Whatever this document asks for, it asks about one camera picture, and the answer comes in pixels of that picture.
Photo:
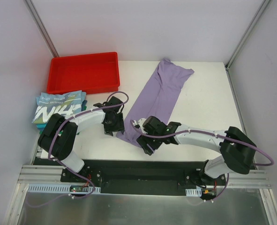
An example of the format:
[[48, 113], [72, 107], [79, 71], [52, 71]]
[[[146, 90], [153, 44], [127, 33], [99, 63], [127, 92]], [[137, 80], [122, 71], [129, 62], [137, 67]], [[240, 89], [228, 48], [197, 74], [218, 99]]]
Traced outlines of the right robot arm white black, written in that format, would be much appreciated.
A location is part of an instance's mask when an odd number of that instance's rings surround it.
[[140, 134], [137, 143], [148, 155], [162, 144], [193, 145], [220, 153], [219, 157], [204, 161], [197, 173], [204, 185], [210, 185], [222, 174], [249, 174], [251, 169], [255, 144], [237, 127], [226, 131], [198, 130], [179, 122], [164, 124], [154, 116], [132, 121], [131, 125]]

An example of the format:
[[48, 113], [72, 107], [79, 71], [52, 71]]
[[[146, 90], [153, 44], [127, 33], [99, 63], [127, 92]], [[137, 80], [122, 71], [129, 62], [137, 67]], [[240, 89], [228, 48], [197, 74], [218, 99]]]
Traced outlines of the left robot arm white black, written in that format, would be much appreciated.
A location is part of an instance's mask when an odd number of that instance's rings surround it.
[[123, 133], [125, 131], [123, 105], [119, 98], [113, 96], [103, 103], [94, 104], [90, 110], [68, 118], [55, 113], [47, 122], [37, 144], [48, 153], [51, 160], [60, 161], [65, 167], [70, 168], [71, 177], [76, 182], [83, 182], [88, 172], [84, 169], [84, 161], [73, 150], [76, 135], [96, 124], [104, 126], [106, 135]]

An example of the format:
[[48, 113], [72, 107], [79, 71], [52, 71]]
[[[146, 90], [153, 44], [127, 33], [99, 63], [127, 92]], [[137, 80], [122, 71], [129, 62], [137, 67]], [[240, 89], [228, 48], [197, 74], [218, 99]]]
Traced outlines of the purple t-shirt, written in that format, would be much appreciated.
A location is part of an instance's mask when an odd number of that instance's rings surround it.
[[124, 119], [124, 133], [118, 132], [116, 137], [139, 147], [136, 141], [139, 133], [132, 128], [130, 121], [155, 116], [167, 123], [184, 83], [194, 72], [169, 59], [162, 59]]

